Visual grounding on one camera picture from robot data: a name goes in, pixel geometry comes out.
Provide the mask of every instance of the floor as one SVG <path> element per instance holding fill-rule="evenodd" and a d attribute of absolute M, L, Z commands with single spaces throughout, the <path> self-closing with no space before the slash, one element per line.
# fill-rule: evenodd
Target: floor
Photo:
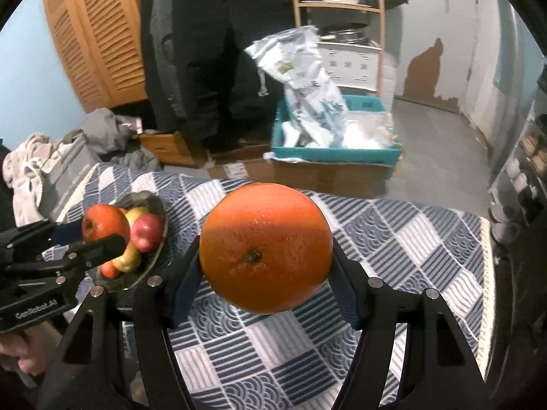
<path fill-rule="evenodd" d="M 487 217 L 490 170 L 486 149 L 457 114 L 395 100 L 393 117 L 404 158 L 385 197 L 455 208 Z M 167 171 L 210 178 L 205 169 Z"/>

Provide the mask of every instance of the white cabinet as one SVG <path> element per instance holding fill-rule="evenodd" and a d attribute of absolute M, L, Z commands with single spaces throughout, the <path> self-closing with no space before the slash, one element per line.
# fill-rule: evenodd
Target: white cabinet
<path fill-rule="evenodd" d="M 326 73 L 337 86 L 376 91 L 381 48 L 320 42 Z"/>

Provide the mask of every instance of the hand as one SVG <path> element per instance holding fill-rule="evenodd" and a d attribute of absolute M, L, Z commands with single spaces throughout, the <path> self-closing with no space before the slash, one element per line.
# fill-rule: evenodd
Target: hand
<path fill-rule="evenodd" d="M 18 368 L 37 375 L 45 370 L 61 335 L 48 323 L 37 325 L 23 333 L 0 334 L 0 364 L 6 371 Z"/>

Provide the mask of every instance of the orange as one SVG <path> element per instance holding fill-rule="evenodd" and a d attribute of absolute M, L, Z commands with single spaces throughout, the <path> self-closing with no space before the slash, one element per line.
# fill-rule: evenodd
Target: orange
<path fill-rule="evenodd" d="M 213 290 L 259 314 L 282 312 L 312 296 L 328 276 L 333 238 L 321 210 L 275 183 L 244 186 L 211 211 L 200 263 Z"/>
<path fill-rule="evenodd" d="M 114 266 L 112 261 L 108 261 L 99 266 L 101 274 L 108 279 L 115 279 L 120 274 L 118 268 Z"/>

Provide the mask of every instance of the plastic bag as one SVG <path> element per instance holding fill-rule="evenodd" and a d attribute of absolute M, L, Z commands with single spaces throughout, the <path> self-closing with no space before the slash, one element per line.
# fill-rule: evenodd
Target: plastic bag
<path fill-rule="evenodd" d="M 259 70 L 285 86 L 291 121 L 320 148 L 338 148 L 347 112 L 342 93 L 326 73 L 314 26 L 278 32 L 245 49 Z"/>
<path fill-rule="evenodd" d="M 346 130 L 343 148 L 385 149 L 393 146 L 392 121 L 388 113 L 349 111 L 346 114 Z"/>

